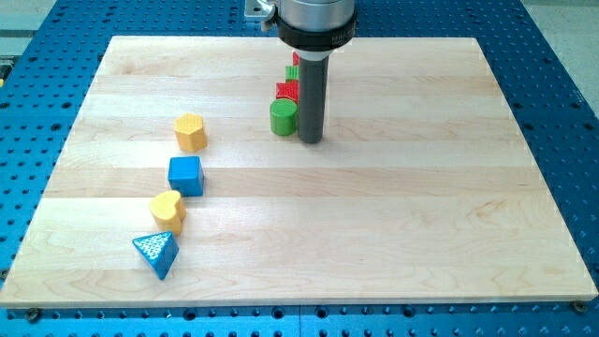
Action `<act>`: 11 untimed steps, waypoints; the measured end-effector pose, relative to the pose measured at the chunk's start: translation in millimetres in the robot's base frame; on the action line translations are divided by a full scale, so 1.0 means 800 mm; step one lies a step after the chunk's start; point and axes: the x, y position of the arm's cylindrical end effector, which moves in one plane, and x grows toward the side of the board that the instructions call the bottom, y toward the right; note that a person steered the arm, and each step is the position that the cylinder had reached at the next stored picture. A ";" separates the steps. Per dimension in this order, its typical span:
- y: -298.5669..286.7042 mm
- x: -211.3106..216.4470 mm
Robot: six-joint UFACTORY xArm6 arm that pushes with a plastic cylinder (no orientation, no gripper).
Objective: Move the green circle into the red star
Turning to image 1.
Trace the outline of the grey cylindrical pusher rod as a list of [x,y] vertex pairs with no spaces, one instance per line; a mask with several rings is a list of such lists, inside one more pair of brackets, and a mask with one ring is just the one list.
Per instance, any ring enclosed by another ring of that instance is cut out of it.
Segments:
[[319,61],[299,59],[299,138],[316,144],[323,137],[329,58]]

